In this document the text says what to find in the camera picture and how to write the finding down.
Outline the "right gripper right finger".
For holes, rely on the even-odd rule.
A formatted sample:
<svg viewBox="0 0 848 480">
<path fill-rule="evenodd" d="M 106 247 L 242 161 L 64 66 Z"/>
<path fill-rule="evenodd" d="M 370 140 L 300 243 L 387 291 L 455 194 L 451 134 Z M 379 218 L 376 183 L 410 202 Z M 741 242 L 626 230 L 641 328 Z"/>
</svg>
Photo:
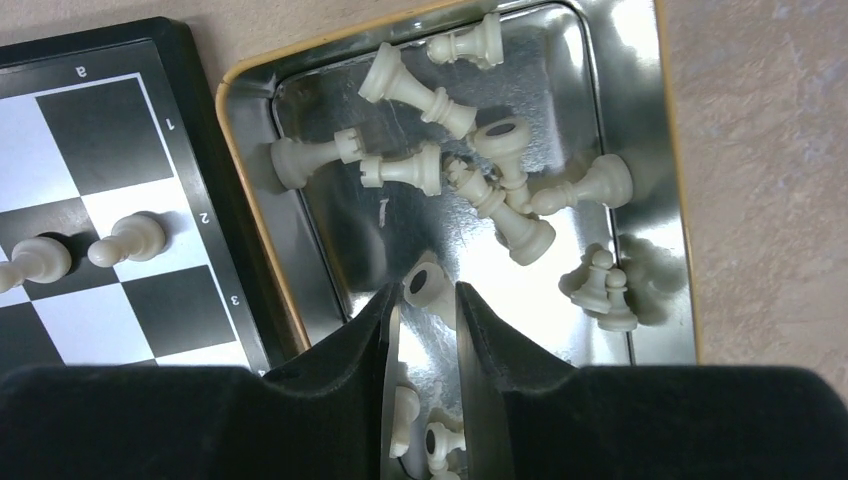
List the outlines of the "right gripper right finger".
<svg viewBox="0 0 848 480">
<path fill-rule="evenodd" d="M 473 479 L 843 479 L 847 409 L 782 366 L 584 366 L 456 285 Z"/>
</svg>

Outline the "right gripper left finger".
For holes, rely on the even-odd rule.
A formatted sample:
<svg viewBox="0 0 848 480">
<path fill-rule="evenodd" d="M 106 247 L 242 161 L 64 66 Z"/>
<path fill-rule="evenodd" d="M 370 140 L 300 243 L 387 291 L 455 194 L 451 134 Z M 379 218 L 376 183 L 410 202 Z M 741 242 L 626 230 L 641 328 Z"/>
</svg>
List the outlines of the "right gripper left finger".
<svg viewBox="0 0 848 480">
<path fill-rule="evenodd" d="M 399 284 L 265 375 L 240 367 L 38 367 L 1 385 L 5 479 L 378 479 Z"/>
</svg>

